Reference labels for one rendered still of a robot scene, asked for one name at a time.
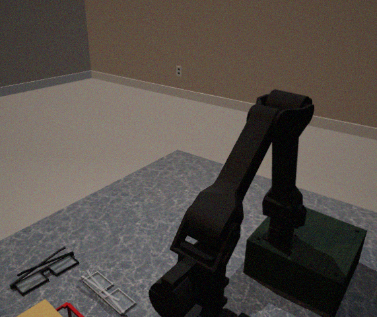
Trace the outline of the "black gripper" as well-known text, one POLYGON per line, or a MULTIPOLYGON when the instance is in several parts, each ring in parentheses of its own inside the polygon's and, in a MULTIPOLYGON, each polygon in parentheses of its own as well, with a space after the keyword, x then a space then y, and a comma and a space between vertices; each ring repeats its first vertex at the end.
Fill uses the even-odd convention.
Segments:
POLYGON ((201 297, 209 305, 212 317, 238 317, 237 314, 224 308, 227 303, 227 297, 224 296, 224 288, 228 285, 229 278, 225 277, 224 283, 216 288, 207 290, 207 292, 201 297))

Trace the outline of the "black glasses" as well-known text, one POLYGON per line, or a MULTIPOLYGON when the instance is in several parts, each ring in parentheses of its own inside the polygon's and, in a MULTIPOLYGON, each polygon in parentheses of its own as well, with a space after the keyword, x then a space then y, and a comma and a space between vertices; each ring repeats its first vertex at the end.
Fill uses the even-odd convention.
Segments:
POLYGON ((74 252, 69 252, 68 254, 49 260, 51 257, 53 257, 54 255, 56 255, 57 253, 59 253, 60 251, 64 249, 66 249, 66 247, 63 247, 59 249, 58 251, 54 252, 52 255, 50 255, 45 260, 40 262, 39 265, 37 265, 36 267, 27 269, 17 274, 17 276, 20 276, 25 273, 22 277, 18 278, 15 282, 11 283, 10 288, 11 289, 16 288, 16 290, 23 296, 29 291, 31 291, 32 289, 35 289, 36 287, 39 287, 40 285, 49 281, 49 279, 43 274, 43 272, 49 270, 57 277, 60 273, 67 271, 73 266, 79 264, 79 261, 73 257, 74 252), (29 273, 32 273, 35 269, 41 267, 42 265, 48 264, 50 262, 53 262, 53 263, 51 263, 50 265, 46 265, 46 267, 42 268, 40 271, 37 271, 36 273, 33 273, 29 275, 28 277, 26 277, 29 273))

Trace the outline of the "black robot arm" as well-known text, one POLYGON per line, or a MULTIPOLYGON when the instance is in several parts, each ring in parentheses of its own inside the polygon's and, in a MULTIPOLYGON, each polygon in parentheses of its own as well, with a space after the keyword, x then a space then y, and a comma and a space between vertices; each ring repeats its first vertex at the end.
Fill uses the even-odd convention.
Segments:
POLYGON ((294 228, 304 226, 307 212, 296 187, 298 144, 313 114, 308 96, 272 90, 257 98, 215 183, 198 194, 182 219, 170 247, 178 262, 149 290, 161 317, 212 317, 201 297, 224 283, 240 238, 242 201, 271 142, 272 181, 262 201, 270 221, 261 238, 283 250, 298 238, 294 228))

